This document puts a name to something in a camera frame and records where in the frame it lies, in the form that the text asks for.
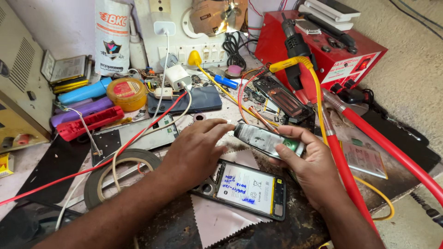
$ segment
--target human hand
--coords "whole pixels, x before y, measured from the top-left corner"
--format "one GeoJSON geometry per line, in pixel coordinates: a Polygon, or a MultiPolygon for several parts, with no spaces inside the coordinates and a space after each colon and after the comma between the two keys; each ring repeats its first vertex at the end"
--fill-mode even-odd
{"type": "Polygon", "coordinates": [[[157,173],[176,185],[177,194],[199,185],[215,171],[218,159],[227,151],[225,146],[215,144],[234,128],[220,118],[186,127],[172,143],[157,173]]]}
{"type": "Polygon", "coordinates": [[[276,146],[276,151],[282,160],[269,158],[269,161],[281,167],[288,167],[295,172],[313,208],[320,211],[326,205],[333,205],[338,196],[346,196],[328,146],[301,127],[284,125],[279,126],[278,130],[281,135],[304,142],[306,158],[298,157],[291,149],[279,144],[276,146]]]}

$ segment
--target phone battery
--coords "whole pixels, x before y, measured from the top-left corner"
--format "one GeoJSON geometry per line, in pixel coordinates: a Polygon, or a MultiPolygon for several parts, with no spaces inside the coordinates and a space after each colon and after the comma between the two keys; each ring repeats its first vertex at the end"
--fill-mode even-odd
{"type": "Polygon", "coordinates": [[[275,178],[226,164],[217,198],[272,214],[275,178]]]}
{"type": "Polygon", "coordinates": [[[340,141],[340,145],[350,168],[380,178],[388,178],[379,152],[343,141],[340,141]]]}
{"type": "Polygon", "coordinates": [[[276,145],[284,144],[292,151],[296,151],[300,144],[298,141],[280,136],[260,127],[241,123],[235,127],[234,136],[258,151],[278,159],[280,159],[280,156],[275,149],[276,145]]]}

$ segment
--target red wire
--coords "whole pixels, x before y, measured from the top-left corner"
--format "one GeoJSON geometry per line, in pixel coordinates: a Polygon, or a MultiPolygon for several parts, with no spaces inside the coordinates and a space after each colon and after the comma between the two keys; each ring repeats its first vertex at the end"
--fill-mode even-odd
{"type": "Polygon", "coordinates": [[[258,74],[252,76],[252,77],[248,80],[248,82],[245,84],[245,86],[243,87],[243,89],[241,90],[241,94],[238,95],[238,99],[237,99],[237,101],[238,101],[238,108],[240,108],[240,114],[241,114],[241,116],[243,117],[243,119],[245,120],[245,123],[247,123],[247,124],[249,124],[249,123],[248,123],[248,121],[246,120],[245,115],[243,114],[243,109],[242,109],[242,107],[241,107],[241,97],[243,96],[243,92],[245,91],[246,86],[247,86],[247,85],[248,85],[253,79],[255,79],[255,77],[259,76],[260,74],[262,74],[262,73],[264,73],[264,72],[265,72],[265,70],[263,70],[263,71],[259,72],[258,74]]]}
{"type": "Polygon", "coordinates": [[[149,173],[149,172],[143,173],[143,172],[140,170],[140,163],[137,164],[137,170],[138,170],[139,173],[142,174],[142,175],[146,175],[147,173],[149,173]]]}
{"type": "Polygon", "coordinates": [[[253,72],[254,70],[251,70],[251,71],[246,72],[246,73],[241,77],[240,88],[238,89],[238,95],[237,95],[238,108],[240,109],[241,117],[243,118],[243,120],[244,120],[245,123],[247,123],[247,124],[248,124],[248,121],[246,120],[245,116],[243,115],[243,111],[242,111],[242,108],[241,108],[241,97],[243,97],[243,96],[240,97],[240,91],[241,91],[241,87],[243,86],[243,79],[245,78],[245,76],[246,76],[248,73],[253,72]]]}
{"type": "MultiPolygon", "coordinates": [[[[131,140],[129,140],[129,142],[125,145],[125,146],[123,146],[123,148],[120,150],[120,152],[118,153],[118,155],[120,155],[125,149],[126,149],[126,147],[128,147],[141,133],[143,133],[145,130],[147,130],[147,129],[149,129],[149,128],[151,128],[155,123],[157,123],[158,121],[160,121],[160,119],[162,119],[172,108],[174,108],[174,106],[178,103],[178,101],[183,97],[183,96],[185,96],[186,95],[186,93],[187,92],[185,92],[185,93],[183,93],[182,95],[180,95],[180,97],[178,97],[177,98],[177,100],[174,102],[174,104],[168,109],[168,110],[166,110],[166,112],[165,113],[163,113],[159,118],[157,118],[149,127],[147,127],[147,128],[145,128],[145,129],[143,129],[142,131],[140,131],[137,135],[135,135],[133,138],[131,138],[131,140]]],[[[52,185],[54,185],[54,184],[57,184],[57,183],[60,183],[60,182],[62,182],[62,181],[64,181],[64,180],[67,180],[67,179],[70,179],[70,178],[73,178],[73,177],[76,177],[76,176],[78,176],[78,175],[82,175],[82,174],[85,174],[85,173],[88,173],[88,172],[90,172],[90,171],[93,171],[93,170],[96,170],[96,169],[98,169],[98,168],[100,168],[100,167],[102,167],[102,166],[104,166],[104,165],[107,165],[109,162],[111,162],[112,161],[112,158],[111,159],[109,159],[109,160],[107,160],[106,162],[104,162],[104,163],[101,163],[101,164],[99,164],[99,165],[97,165],[97,166],[95,166],[95,167],[92,167],[92,168],[90,168],[90,169],[87,169],[87,170],[84,170],[84,171],[80,171],[80,172],[78,172],[78,173],[75,173],[75,174],[72,174],[72,175],[69,175],[69,176],[65,176],[65,177],[63,177],[63,178],[60,178],[60,179],[58,179],[58,180],[55,180],[55,181],[53,181],[53,182],[51,182],[51,183],[48,183],[48,184],[45,184],[45,185],[43,185],[43,186],[40,186],[40,187],[38,187],[38,188],[36,188],[36,189],[33,189],[33,190],[31,190],[31,191],[28,191],[28,192],[26,192],[26,193],[23,193],[23,194],[21,194],[21,195],[18,195],[18,196],[15,196],[15,197],[13,197],[13,198],[10,198],[10,199],[7,199],[7,200],[5,200],[5,201],[2,201],[2,202],[0,202],[0,206],[1,205],[3,205],[3,204],[6,204],[6,203],[9,203],[9,202],[12,202],[12,201],[15,201],[15,200],[18,200],[18,199],[20,199],[20,198],[23,198],[23,197],[25,197],[25,196],[28,196],[28,195],[30,195],[30,194],[33,194],[33,193],[35,193],[35,192],[37,192],[37,191],[40,191],[40,190],[42,190],[42,189],[45,189],[45,188],[47,188],[47,187],[50,187],[50,186],[52,186],[52,185]]]]}
{"type": "Polygon", "coordinates": [[[286,2],[284,3],[283,9],[282,11],[284,11],[284,8],[286,7],[286,4],[288,3],[288,0],[286,0],[286,2]]]}
{"type": "Polygon", "coordinates": [[[260,13],[255,10],[254,5],[251,3],[251,0],[249,0],[249,4],[252,6],[252,8],[254,9],[255,13],[257,13],[259,16],[263,17],[262,15],[260,15],[260,13]]]}

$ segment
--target red hose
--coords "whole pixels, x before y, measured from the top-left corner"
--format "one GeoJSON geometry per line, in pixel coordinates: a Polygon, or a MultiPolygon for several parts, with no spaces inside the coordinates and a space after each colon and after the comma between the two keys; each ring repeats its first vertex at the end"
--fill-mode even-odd
{"type": "Polygon", "coordinates": [[[418,164],[416,164],[408,155],[401,151],[385,136],[378,132],[374,127],[363,120],[351,108],[346,108],[343,115],[361,129],[366,135],[374,140],[378,145],[385,149],[395,159],[397,159],[405,168],[407,168],[418,180],[420,180],[427,189],[435,196],[440,205],[443,206],[443,189],[435,180],[428,175],[418,164]]]}
{"type": "Polygon", "coordinates": [[[354,177],[352,176],[351,170],[349,169],[348,162],[346,162],[345,155],[341,149],[340,143],[336,135],[330,135],[326,137],[328,139],[329,148],[331,149],[332,156],[335,161],[335,165],[338,168],[338,172],[342,178],[343,184],[345,185],[346,191],[351,198],[354,205],[358,208],[361,215],[366,219],[366,221],[372,226],[374,231],[378,234],[377,228],[375,227],[374,221],[372,221],[371,214],[366,207],[365,200],[358,190],[357,184],[355,183],[354,177]]]}

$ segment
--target white charger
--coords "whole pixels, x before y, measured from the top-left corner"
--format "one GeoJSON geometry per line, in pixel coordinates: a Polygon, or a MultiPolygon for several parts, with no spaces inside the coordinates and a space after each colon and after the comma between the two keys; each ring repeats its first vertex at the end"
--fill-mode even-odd
{"type": "Polygon", "coordinates": [[[175,65],[167,68],[164,71],[166,80],[171,84],[175,91],[183,88],[190,90],[192,88],[191,76],[182,67],[182,65],[175,65]]]}

